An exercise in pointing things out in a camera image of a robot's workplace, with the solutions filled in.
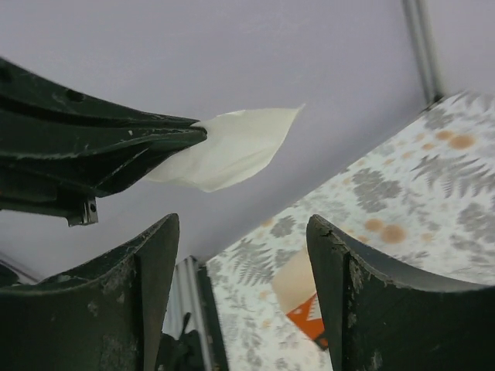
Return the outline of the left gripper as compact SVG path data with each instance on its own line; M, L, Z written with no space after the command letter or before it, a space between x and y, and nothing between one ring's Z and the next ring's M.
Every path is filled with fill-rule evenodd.
M64 188L1 184L1 210L98 222L96 197L119 193L207 138L196 119L153 114L47 80L1 59L1 109L61 123L3 123L1 163Z

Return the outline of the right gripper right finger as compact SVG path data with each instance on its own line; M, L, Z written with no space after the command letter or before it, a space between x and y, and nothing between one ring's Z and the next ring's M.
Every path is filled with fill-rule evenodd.
M306 241L335 370L492 370L494 289L433 274L318 215Z

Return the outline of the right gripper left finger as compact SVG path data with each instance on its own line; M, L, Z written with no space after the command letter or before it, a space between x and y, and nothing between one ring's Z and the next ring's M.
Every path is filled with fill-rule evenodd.
M38 284L1 289L3 370L153 370L179 218Z

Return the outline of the coffee filter paper box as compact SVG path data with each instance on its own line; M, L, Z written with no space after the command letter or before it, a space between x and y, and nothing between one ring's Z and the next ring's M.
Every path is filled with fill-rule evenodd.
M271 285L285 316L321 350L327 350L328 341L306 247L280 268Z

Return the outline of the beige paper coffee filter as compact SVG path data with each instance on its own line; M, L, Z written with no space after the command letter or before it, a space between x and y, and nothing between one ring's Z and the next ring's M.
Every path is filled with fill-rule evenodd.
M167 158L144 177L215 192L256 175L274 158L304 108L264 108L221 114L193 126L207 139Z

